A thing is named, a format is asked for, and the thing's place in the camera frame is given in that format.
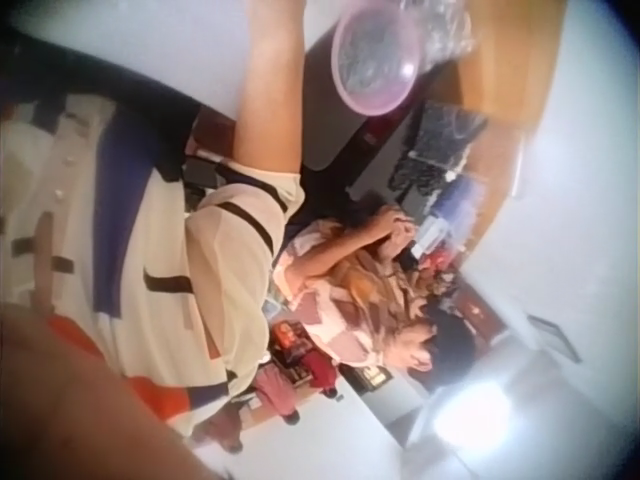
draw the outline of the pink top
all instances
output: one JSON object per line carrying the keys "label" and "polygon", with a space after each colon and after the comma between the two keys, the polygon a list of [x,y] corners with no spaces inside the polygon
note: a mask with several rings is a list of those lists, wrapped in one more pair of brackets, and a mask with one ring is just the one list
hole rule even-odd
{"label": "pink top", "polygon": [[291,382],[273,363],[261,367],[253,380],[260,402],[268,405],[281,417],[296,410],[296,391]]}

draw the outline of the clear plastic bag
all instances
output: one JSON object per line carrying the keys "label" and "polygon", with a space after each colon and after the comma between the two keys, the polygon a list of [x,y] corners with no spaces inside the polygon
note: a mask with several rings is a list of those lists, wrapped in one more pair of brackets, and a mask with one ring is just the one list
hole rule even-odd
{"label": "clear plastic bag", "polygon": [[398,0],[422,34],[422,70],[467,55],[475,47],[466,0]]}

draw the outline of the pink bowl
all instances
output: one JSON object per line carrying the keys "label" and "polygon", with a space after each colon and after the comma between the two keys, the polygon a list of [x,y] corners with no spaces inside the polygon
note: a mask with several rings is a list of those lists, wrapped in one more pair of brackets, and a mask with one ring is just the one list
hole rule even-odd
{"label": "pink bowl", "polygon": [[361,3],[338,22],[331,49],[333,81],[352,110],[382,115],[407,97],[420,58],[420,36],[406,11],[385,0]]}

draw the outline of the bright light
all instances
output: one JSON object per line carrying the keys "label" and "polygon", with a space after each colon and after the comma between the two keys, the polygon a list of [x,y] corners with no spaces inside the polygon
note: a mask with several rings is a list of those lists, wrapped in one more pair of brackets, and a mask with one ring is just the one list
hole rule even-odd
{"label": "bright light", "polygon": [[401,74],[405,78],[411,78],[415,71],[416,71],[416,67],[411,63],[405,63],[404,65],[402,65]]}
{"label": "bright light", "polygon": [[462,391],[436,417],[434,428],[444,441],[462,448],[492,448],[507,433],[511,403],[495,383]]}

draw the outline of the white ceiling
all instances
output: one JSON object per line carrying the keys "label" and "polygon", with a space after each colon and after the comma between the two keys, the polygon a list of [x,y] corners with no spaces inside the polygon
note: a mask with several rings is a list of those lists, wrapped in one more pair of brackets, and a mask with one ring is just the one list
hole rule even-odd
{"label": "white ceiling", "polygon": [[[21,31],[135,70],[235,118],[248,49],[246,0],[32,0]],[[349,0],[308,0],[310,48]]]}

